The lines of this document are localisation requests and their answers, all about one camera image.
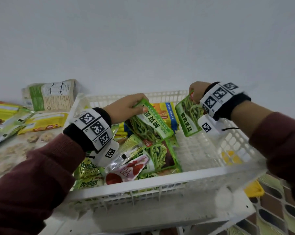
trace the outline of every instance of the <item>maroon sweater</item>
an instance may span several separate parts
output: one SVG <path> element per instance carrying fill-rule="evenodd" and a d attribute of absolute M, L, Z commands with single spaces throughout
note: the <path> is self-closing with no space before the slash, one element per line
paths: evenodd
<path fill-rule="evenodd" d="M 270 114 L 255 130 L 251 145 L 268 158 L 269 170 L 292 185 L 295 198 L 295 120 Z M 38 234 L 74 183 L 84 159 L 81 147 L 60 134 L 0 178 L 0 234 Z"/>

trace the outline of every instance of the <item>white plastic basket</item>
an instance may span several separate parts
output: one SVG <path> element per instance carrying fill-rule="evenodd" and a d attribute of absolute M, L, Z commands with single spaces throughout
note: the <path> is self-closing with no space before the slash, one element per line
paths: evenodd
<path fill-rule="evenodd" d="M 173 91 L 147 93 L 146 96 L 151 103 L 174 102 L 176 105 L 187 94 L 187 91 Z M 104 107 L 121 97 L 123 95 L 78 94 L 65 126 L 70 118 L 85 108 Z M 224 120 L 224 124 L 225 127 L 233 127 L 233 123 L 228 120 Z M 122 216 L 122 212 L 134 213 L 136 209 L 149 210 L 155 206 L 158 207 L 158 211 L 177 204 L 187 206 L 193 203 L 195 207 L 197 201 L 200 204 L 200 198 L 203 200 L 203 193 L 214 195 L 217 193 L 214 191 L 222 187 L 235 192 L 266 171 L 264 157 L 248 144 L 240 130 L 230 129 L 217 146 L 201 132 L 186 138 L 180 130 L 176 136 L 180 147 L 175 148 L 175 151 L 183 173 L 71 191 L 56 209 L 56 215 L 76 219 L 86 211 L 96 211 L 97 214 L 101 214 L 101 219 L 104 219 L 105 216 L 111 216 L 110 211 L 114 214 L 120 212 Z M 221 154 L 228 151 L 233 151 L 243 163 L 226 165 Z M 197 219 L 217 216 L 214 206 L 203 208 L 197 211 Z"/>

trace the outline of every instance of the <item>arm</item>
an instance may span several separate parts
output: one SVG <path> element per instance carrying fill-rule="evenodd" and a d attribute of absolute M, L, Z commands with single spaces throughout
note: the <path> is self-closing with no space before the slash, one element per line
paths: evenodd
<path fill-rule="evenodd" d="M 206 82 L 191 84 L 190 90 L 197 93 L 194 100 L 199 102 L 209 86 Z M 250 101 L 237 105 L 231 120 L 267 158 L 269 171 L 290 183 L 295 199 L 295 120 Z"/>
<path fill-rule="evenodd" d="M 99 109 L 111 125 L 147 109 L 132 108 L 143 94 L 129 95 Z M 92 150 L 92 142 L 71 124 L 53 141 L 30 151 L 27 160 L 0 178 L 0 234 L 38 234 L 55 207 L 66 197 L 75 179 L 71 176 Z"/>

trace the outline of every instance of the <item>left hand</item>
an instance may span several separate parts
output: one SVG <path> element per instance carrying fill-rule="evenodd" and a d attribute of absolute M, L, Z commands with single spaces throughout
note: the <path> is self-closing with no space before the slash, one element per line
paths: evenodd
<path fill-rule="evenodd" d="M 133 108 L 143 98 L 148 100 L 143 93 L 128 95 L 105 106 L 103 109 L 110 115 L 111 123 L 118 124 L 134 115 L 140 115 L 148 111 L 146 107 L 142 106 Z"/>

